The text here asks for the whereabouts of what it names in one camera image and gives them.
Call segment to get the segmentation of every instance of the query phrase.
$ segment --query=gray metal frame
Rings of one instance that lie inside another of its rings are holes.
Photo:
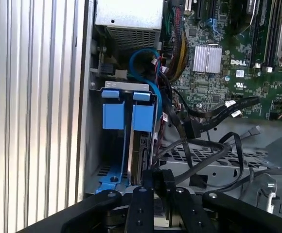
[[[85,0],[0,0],[0,233],[83,198],[84,12]]]

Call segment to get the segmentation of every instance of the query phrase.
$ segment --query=screw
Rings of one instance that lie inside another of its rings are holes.
[[[112,198],[112,197],[116,196],[116,194],[115,194],[115,193],[109,193],[107,196],[108,196],[109,198]]]
[[[143,187],[141,187],[141,188],[139,189],[139,191],[140,191],[140,192],[146,192],[146,189],[143,188]]]
[[[218,196],[215,193],[209,193],[209,197],[211,198],[217,198]]]
[[[183,193],[183,192],[184,192],[184,189],[183,189],[183,188],[177,188],[177,189],[176,189],[176,192],[177,192],[177,193]]]

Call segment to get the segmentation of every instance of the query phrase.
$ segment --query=ram slot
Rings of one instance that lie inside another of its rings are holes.
[[[267,0],[258,1],[258,7],[256,9],[257,15],[255,17],[254,25],[251,27],[251,32],[250,32],[250,35],[252,37],[250,68],[255,67],[257,61],[259,61],[259,63],[262,63],[260,56],[261,56],[263,34],[261,32],[263,31],[262,18],[265,17],[266,6],[267,6]]]
[[[279,33],[279,23],[282,12],[282,0],[273,0],[270,9],[266,49],[264,54],[264,66],[273,67],[276,56],[277,38]]]

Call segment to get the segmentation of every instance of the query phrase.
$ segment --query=capacitor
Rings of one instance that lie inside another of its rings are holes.
[[[226,75],[226,76],[224,77],[224,81],[226,81],[226,82],[230,81],[230,76],[229,76],[229,75]]]

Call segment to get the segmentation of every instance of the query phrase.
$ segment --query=label sticker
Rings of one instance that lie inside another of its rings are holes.
[[[230,106],[232,106],[233,104],[236,104],[236,101],[234,101],[234,100],[230,100],[230,101],[225,101],[225,106],[228,108],[228,107],[230,107]],[[237,117],[237,116],[239,116],[239,115],[241,115],[242,114],[242,112],[241,111],[236,111],[235,113],[232,113],[231,114],[231,116],[233,117],[233,118],[235,118],[235,117]]]
[[[161,118],[162,118],[162,120],[163,120],[163,121],[168,122],[168,115],[167,115],[167,114],[165,114],[164,112],[162,113]]]
[[[243,78],[245,76],[245,71],[244,70],[237,70],[236,71],[236,77],[237,78]]]

